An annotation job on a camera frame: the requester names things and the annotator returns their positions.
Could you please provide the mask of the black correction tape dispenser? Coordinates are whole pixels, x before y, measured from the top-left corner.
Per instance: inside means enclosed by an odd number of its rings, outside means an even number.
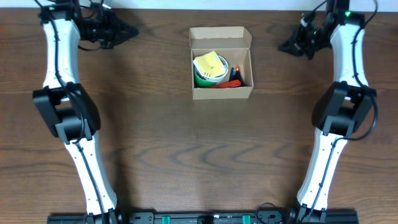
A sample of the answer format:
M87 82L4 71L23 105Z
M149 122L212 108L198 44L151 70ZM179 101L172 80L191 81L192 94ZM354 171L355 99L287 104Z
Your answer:
M240 80L241 81L241 86L244 86L244 80L241 76L241 72L240 73L236 73L235 68L231 69L231 74L229 76L229 81L233 81L233 80Z

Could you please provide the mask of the orange utility knife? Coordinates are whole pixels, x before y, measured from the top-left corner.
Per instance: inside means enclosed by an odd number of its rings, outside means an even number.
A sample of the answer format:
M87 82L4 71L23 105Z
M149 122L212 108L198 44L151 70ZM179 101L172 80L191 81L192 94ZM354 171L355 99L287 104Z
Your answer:
M211 88L236 88L236 87L241 87L240 80L233 80L233 81L219 83L219 84L211 86Z

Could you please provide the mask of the cardboard box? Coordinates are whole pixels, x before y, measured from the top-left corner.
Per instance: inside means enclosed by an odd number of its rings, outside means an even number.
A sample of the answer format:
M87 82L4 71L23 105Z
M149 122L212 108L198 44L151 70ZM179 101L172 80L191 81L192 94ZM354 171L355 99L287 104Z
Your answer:
M193 99L248 98L254 88L251 42L252 36L243 26L192 27Z

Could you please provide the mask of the white masking tape roll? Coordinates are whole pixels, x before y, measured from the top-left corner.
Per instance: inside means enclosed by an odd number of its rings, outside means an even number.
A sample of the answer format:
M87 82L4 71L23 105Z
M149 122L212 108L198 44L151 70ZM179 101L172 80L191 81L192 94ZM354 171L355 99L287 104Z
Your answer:
M228 64L227 60L224 57L222 57L220 55L218 57L219 57L222 65L223 65L223 69L221 70L222 73L217 75L217 76L215 76L215 77L206 77L204 74L202 74L201 70L199 68L197 68L197 63L196 62L193 63L194 66L196 66L197 70L200 73L200 76L203 79L211 81L211 82L217 82L218 83L218 82L222 81L225 78L225 76L227 74L227 71L229 70L229 64Z

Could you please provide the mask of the yellow sticky note pad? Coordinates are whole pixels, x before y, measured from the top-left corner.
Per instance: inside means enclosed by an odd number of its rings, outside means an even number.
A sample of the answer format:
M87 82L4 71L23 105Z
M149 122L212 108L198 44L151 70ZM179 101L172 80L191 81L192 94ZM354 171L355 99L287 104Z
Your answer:
M206 77L215 77L222 73L223 65L215 51L196 57L193 62L197 63L197 68Z

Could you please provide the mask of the green tape roll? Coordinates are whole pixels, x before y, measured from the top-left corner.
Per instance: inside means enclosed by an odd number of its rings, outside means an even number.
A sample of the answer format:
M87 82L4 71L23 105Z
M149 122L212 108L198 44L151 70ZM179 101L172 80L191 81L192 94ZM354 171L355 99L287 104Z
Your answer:
M217 82L211 82L203 79L200 76L200 73L197 70L196 66L193 66L193 77L198 88L208 88L217 84Z

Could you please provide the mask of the orange stapler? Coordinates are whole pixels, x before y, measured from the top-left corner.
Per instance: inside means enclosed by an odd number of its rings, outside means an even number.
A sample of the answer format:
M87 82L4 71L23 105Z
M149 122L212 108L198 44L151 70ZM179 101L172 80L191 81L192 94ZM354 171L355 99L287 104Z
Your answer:
M241 68L240 68L240 66L238 65L238 66L236 66L236 68L235 68L235 71L236 71L236 73L240 73L241 72Z

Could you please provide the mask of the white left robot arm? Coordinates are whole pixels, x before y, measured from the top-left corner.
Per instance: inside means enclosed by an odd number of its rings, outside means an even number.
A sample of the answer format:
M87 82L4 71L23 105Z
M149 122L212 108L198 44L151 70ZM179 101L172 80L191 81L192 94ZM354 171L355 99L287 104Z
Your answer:
M52 1L40 6L40 24L47 39L47 72L42 88L32 93L35 107L52 136L63 143L76 166L86 200L84 215L49 215L48 223L130 223L118 207L101 157L97 106L80 83L80 42L99 42L112 49L138 35L120 20L107 1L91 2L84 16L79 1Z

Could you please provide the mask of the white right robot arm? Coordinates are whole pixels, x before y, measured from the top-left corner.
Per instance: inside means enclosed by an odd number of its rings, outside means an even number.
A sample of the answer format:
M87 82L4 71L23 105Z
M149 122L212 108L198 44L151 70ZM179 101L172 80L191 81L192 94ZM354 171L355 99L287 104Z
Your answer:
M333 83L312 112L315 142L297 194L299 209L287 218L291 223L328 221L328 194L343 149L350 141L368 137L378 120L377 93L364 73L364 14L332 9L321 26L314 23L316 15L316 11L303 15L292 36L278 48L308 58L323 48L333 51Z

